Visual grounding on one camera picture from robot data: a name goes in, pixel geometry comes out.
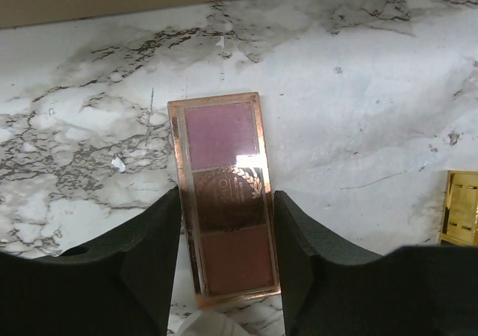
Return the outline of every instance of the marble surface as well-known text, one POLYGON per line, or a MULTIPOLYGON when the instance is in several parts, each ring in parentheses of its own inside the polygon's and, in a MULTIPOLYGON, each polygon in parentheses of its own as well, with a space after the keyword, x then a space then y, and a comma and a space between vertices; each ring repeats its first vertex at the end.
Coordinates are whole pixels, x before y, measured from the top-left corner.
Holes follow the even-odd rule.
MULTIPOLYGON (((387 253, 478 169, 478 0, 236 0, 0 31, 0 250, 58 255, 175 185, 166 103, 256 90, 273 187, 387 253)), ((181 239, 170 332, 195 309, 181 239)), ((224 310, 283 335, 279 297, 224 310)))

